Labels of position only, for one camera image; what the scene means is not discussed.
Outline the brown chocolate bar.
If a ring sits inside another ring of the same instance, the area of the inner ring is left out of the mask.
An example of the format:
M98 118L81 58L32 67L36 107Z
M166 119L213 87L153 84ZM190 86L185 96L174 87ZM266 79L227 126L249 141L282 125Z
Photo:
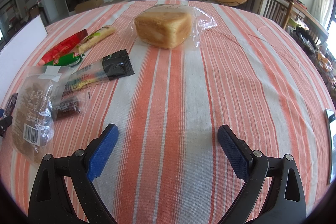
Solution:
M16 104L16 101L17 101L17 97L18 97L18 94L17 93L14 93L9 101L7 102L7 105L6 105L6 108L5 108L5 112L4 112L4 117L8 117L8 116L11 116L12 113L13 113L13 110L15 108L15 104Z

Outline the clear bag brown crackers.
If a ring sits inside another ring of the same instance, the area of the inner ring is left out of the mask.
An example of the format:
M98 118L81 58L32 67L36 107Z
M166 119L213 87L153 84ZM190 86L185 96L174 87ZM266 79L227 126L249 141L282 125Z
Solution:
M15 149L34 165L52 150L57 107L73 71L52 65L25 69L11 132Z

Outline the dark biscuit stack packet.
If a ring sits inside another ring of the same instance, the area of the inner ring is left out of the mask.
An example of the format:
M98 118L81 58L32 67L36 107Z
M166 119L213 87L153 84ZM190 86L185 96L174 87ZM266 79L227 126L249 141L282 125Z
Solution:
M59 102L52 102L52 119L60 121L72 116L82 115L87 109L86 96L70 96Z

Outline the green sausage snack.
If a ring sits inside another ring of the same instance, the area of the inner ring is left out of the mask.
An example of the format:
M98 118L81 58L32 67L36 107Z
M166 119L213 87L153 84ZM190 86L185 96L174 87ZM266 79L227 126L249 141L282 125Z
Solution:
M74 67L82 62L84 54L78 52L71 52L58 59L54 59L45 64L45 66L63 66L63 67Z

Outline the red snack packet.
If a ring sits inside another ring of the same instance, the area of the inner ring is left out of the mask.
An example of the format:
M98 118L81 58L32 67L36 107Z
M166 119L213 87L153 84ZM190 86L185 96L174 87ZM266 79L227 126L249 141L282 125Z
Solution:
M45 65L50 61L70 53L86 36L88 36L88 32L86 29L83 29L64 39L60 43L53 46L48 52L46 52L37 65Z

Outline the long black clear packet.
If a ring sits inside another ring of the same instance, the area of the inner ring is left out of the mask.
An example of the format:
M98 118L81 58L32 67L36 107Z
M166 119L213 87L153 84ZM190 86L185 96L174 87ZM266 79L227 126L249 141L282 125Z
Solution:
M134 70L128 52L126 49L119 50L72 73L65 85L62 97L131 75L134 75Z

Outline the cream green wafer packet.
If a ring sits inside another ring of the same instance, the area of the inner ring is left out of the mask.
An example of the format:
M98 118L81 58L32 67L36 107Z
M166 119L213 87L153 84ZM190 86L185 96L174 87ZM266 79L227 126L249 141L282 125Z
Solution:
M115 33L116 29L111 26L103 26L99 30L95 31L94 33L86 36L76 47L75 51L79 54L83 54L92 47L94 47L96 44L98 44L100 41L105 39L106 37L110 36L111 34Z

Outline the bread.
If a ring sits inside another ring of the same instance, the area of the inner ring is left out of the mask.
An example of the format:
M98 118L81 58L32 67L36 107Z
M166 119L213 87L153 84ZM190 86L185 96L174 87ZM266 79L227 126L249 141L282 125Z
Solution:
M131 19L120 36L167 50L195 50L201 44L202 34L217 25L213 16L197 7L155 5Z

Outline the white cardboard box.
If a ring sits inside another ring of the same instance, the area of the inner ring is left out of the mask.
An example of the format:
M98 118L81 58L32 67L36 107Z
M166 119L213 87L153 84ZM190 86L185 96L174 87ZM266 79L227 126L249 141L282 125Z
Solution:
M1 50L1 102L22 65L47 37L41 17L26 24Z

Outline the smartphone on table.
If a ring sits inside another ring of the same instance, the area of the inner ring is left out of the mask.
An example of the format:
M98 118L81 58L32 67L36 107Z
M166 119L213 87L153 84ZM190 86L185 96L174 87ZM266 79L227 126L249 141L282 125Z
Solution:
M331 184L335 180L335 165L336 165L336 120L335 112L330 109L325 110L326 124L329 137L329 178Z

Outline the striped orange white tablecloth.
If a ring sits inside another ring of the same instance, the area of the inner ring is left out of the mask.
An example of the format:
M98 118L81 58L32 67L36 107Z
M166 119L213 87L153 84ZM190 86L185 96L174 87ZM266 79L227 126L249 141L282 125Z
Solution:
M126 49L134 68L132 76L92 87L84 115L57 123L53 155L71 155L116 124L116 147L94 186L118 223L217 223L243 186L217 140L227 124L264 155L294 157L312 210L328 187L325 110L334 105L305 52L269 19L202 2L193 6L217 26L198 48L150 47L136 41L130 25L153 5L136 1L71 16L48 26L33 47L24 66L82 29L112 25L116 32L83 65Z

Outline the brown cardboard box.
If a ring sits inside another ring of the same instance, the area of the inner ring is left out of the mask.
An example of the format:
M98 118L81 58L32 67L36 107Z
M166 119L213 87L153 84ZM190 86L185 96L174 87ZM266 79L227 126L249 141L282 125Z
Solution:
M82 2L82 3L79 3L78 5L76 5L75 12L76 12L76 14L80 14L82 12L98 8L101 5L103 5L103 3L104 3L104 0L85 1L85 2Z

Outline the wooden dining table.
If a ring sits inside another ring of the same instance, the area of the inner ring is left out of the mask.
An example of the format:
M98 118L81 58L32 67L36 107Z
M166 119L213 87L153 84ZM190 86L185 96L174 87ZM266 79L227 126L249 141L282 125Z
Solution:
M297 1L292 1L290 16L297 24L302 26L302 28L306 27L309 35L317 45L327 42L329 37L327 30Z

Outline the dark wooden dining chair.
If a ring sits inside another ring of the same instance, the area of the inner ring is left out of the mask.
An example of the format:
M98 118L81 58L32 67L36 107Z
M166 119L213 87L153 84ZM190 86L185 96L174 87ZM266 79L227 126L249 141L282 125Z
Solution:
M286 29L294 7L293 0L261 0L258 14Z

